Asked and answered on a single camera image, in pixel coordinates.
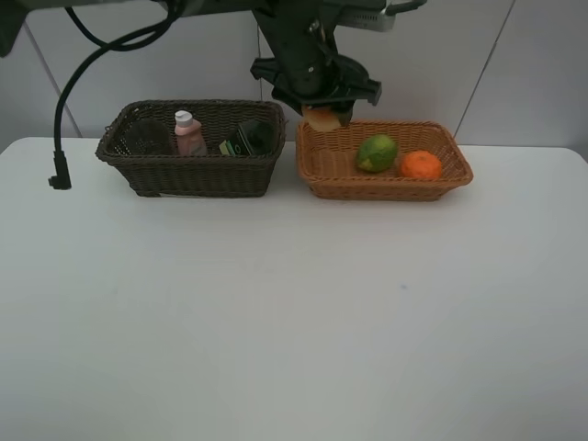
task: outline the bread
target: bread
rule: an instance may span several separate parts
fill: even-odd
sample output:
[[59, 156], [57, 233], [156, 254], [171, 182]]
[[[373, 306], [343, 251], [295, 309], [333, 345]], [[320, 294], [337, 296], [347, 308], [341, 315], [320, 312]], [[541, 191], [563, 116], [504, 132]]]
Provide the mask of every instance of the bread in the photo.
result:
[[339, 115], [329, 106], [302, 106], [302, 116], [316, 131], [331, 131], [342, 127]]

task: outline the orange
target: orange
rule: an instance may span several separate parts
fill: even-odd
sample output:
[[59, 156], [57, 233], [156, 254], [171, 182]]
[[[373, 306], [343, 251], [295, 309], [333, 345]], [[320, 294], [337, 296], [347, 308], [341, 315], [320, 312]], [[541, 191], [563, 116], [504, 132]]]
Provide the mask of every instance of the orange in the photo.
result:
[[420, 150], [404, 155], [401, 176], [418, 179], [438, 179], [443, 175], [443, 165], [434, 154]]

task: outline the basket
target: basket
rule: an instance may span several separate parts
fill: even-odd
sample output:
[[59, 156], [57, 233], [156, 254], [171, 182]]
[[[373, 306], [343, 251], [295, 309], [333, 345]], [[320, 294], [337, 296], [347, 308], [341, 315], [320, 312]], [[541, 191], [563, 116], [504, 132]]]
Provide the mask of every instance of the basket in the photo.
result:
[[[189, 111], [202, 123], [209, 155], [146, 154], [142, 142], [129, 142], [127, 134], [133, 123], [155, 119], [165, 125], [171, 135], [168, 139], [175, 145], [175, 113], [180, 109]], [[276, 129], [272, 153], [264, 156], [221, 155], [219, 144], [239, 123], [248, 119], [268, 122]], [[285, 125], [282, 108], [274, 103], [142, 101], [126, 106], [120, 112], [98, 144], [96, 156], [116, 167], [139, 196], [261, 197], [267, 191], [284, 147]], [[165, 151], [165, 148], [171, 153], [169, 146], [152, 146], [150, 152]]]
[[[398, 143], [399, 159], [417, 150], [435, 154], [443, 163], [443, 177], [398, 177], [398, 164], [376, 175], [357, 169], [359, 146], [377, 134], [387, 134]], [[298, 128], [297, 159], [300, 177], [319, 198], [430, 201], [473, 179], [453, 137], [434, 122], [357, 120], [345, 129], [330, 132], [315, 131], [302, 122]]]

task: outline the green fruit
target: green fruit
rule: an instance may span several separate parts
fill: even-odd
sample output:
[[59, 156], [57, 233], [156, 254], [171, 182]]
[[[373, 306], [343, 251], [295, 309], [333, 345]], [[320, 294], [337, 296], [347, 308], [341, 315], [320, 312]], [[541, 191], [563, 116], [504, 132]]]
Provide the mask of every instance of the green fruit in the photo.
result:
[[361, 170], [379, 173], [388, 170], [398, 155], [396, 142], [389, 136], [376, 135], [366, 139], [357, 152], [356, 164]]

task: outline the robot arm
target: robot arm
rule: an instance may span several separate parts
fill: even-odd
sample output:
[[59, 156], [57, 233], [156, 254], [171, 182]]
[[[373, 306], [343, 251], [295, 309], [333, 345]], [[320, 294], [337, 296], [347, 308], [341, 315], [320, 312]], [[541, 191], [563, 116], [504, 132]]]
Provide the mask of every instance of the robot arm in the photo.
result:
[[[0, 56], [10, 52], [29, 11], [117, 1], [120, 0], [2, 0]], [[255, 60], [253, 76], [273, 85], [273, 98], [298, 113], [304, 107], [331, 107], [345, 125], [356, 100], [378, 103], [381, 85], [369, 78], [360, 63], [338, 53], [335, 27], [391, 30], [397, 14], [414, 10], [426, 1], [188, 0], [183, 16], [252, 11], [275, 56]]]

